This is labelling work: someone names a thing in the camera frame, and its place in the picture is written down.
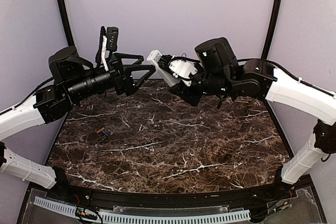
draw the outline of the robotic arm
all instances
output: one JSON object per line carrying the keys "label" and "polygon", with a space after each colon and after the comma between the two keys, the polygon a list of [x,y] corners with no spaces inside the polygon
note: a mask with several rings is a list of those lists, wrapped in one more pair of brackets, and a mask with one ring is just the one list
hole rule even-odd
{"label": "robotic arm", "polygon": [[206,41],[195,48],[199,60],[162,55],[154,50],[148,61],[170,86],[170,92],[192,106],[203,95],[216,95],[221,103],[231,97],[253,97],[279,102],[318,120],[306,145],[281,170],[285,185],[292,185],[318,160],[336,152],[336,94],[297,78],[281,65],[246,59],[239,65],[226,38]]}
{"label": "robotic arm", "polygon": [[[49,58],[53,78],[39,85],[19,104],[0,112],[0,172],[22,180],[52,188],[57,182],[65,182],[62,169],[36,164],[25,159],[1,142],[3,139],[33,126],[48,124],[62,118],[73,104],[94,94],[102,94],[115,88],[117,95],[134,94],[154,72],[152,65],[141,65],[143,56],[117,53],[119,30],[101,27],[96,67],[80,58],[75,47],[66,47]],[[123,65],[122,59],[135,59],[132,65]],[[147,70],[139,80],[132,78],[135,71]],[[54,79],[54,84],[42,88]]]}

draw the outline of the white cable tray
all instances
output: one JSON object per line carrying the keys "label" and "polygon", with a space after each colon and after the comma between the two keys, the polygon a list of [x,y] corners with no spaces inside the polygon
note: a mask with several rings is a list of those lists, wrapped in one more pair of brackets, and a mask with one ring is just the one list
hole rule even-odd
{"label": "white cable tray", "polygon": [[[76,206],[74,205],[59,203],[40,197],[35,197],[34,205],[56,212],[60,215],[76,218]],[[104,211],[100,211],[99,215],[106,224],[225,224],[251,219],[249,210],[189,217],[132,216],[113,214]]]}

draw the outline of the zip tie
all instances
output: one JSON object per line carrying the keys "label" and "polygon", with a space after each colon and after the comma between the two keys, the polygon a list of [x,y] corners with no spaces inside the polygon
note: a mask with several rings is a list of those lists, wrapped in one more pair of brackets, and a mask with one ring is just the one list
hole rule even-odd
{"label": "zip tie", "polygon": [[30,174],[31,174],[31,172],[33,171],[33,166],[32,166],[32,162],[29,160],[29,173],[27,174],[27,176],[26,177],[24,177],[23,179],[22,179],[22,181],[25,181],[26,180],[26,178],[28,178],[29,176],[30,176]]}

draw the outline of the gray wall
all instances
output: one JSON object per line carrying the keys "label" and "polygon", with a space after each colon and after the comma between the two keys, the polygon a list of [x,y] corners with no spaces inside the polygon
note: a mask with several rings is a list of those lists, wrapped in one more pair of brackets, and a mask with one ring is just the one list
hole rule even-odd
{"label": "gray wall", "polygon": [[66,0],[78,51],[92,60],[100,26],[119,27],[118,50],[145,57],[186,52],[228,38],[238,58],[259,57],[273,0]]}
{"label": "gray wall", "polygon": [[[51,75],[48,57],[67,45],[56,0],[0,0],[0,111]],[[13,151],[44,163],[59,122],[7,138]],[[0,223],[16,223],[28,183],[0,174]]]}
{"label": "gray wall", "polygon": [[[336,0],[282,0],[270,59],[304,80],[336,90]],[[284,105],[275,113],[296,153],[317,120]],[[336,223],[336,156],[319,162],[311,176],[329,223]]]}

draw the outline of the white plastic part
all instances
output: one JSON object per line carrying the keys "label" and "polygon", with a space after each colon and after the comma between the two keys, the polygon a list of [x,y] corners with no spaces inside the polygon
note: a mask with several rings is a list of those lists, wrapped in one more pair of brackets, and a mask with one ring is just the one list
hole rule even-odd
{"label": "white plastic part", "polygon": [[33,107],[35,103],[33,95],[19,107],[0,116],[0,141],[27,128],[45,124],[38,109]]}
{"label": "white plastic part", "polygon": [[[190,74],[194,75],[197,73],[197,69],[194,67],[194,65],[188,61],[183,60],[174,60],[170,65],[169,69],[174,72],[174,77],[178,78],[179,76],[190,79]],[[188,87],[191,85],[191,81],[185,81],[182,80],[184,84],[186,84]]]}
{"label": "white plastic part", "polygon": [[23,181],[34,182],[47,189],[51,189],[56,184],[56,174],[51,167],[36,164],[17,155],[9,148],[5,149],[4,157],[6,163],[0,166],[0,173],[13,175]]}
{"label": "white plastic part", "polygon": [[[50,199],[35,197],[34,205],[56,212],[60,215],[77,218],[76,206],[68,203],[60,203]],[[107,211],[99,211],[99,215],[103,219],[103,223],[111,224],[225,224],[250,220],[250,211],[241,210],[228,212],[224,214],[203,215],[203,216],[181,216],[181,217],[152,217],[152,216],[134,216],[119,215]]]}
{"label": "white plastic part", "polygon": [[282,181],[293,185],[298,179],[308,171],[317,161],[325,157],[321,149],[315,148],[315,134],[311,134],[309,141],[281,170]]}
{"label": "white plastic part", "polygon": [[296,81],[281,69],[274,69],[274,76],[278,80],[272,83],[266,100],[289,105],[315,116],[328,125],[336,122],[335,97]]}
{"label": "white plastic part", "polygon": [[164,71],[159,67],[157,62],[160,60],[161,56],[162,54],[158,50],[153,50],[148,55],[147,61],[155,66],[155,69],[159,73],[159,75],[164,79],[164,81],[169,85],[169,87],[172,87],[175,84],[178,84],[180,80],[175,79],[170,73],[167,73],[166,71]]}
{"label": "white plastic part", "polygon": [[107,37],[103,36],[103,43],[102,43],[102,47],[101,47],[101,61],[103,62],[105,71],[107,72],[107,71],[109,71],[109,67],[107,66],[106,58],[105,58],[106,45],[107,45]]}

